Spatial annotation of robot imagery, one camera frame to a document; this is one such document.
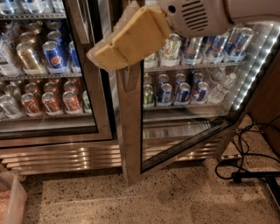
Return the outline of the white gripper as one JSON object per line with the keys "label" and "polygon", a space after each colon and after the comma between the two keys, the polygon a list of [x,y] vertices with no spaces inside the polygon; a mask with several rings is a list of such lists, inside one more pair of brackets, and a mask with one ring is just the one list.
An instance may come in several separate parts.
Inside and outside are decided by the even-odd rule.
{"label": "white gripper", "polygon": [[203,37],[221,35],[234,26],[224,0],[157,2],[140,7],[132,1],[113,32],[87,52],[89,60],[104,70],[119,70],[160,50],[172,29],[183,37]]}

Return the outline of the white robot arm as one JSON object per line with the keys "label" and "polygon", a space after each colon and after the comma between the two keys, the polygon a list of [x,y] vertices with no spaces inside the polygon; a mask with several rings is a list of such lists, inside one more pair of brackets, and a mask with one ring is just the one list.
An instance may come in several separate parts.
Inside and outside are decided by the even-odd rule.
{"label": "white robot arm", "polygon": [[238,24],[279,19],[280,0],[157,0],[151,6],[132,1],[87,57],[102,69],[119,70],[160,50],[172,32],[216,36]]}

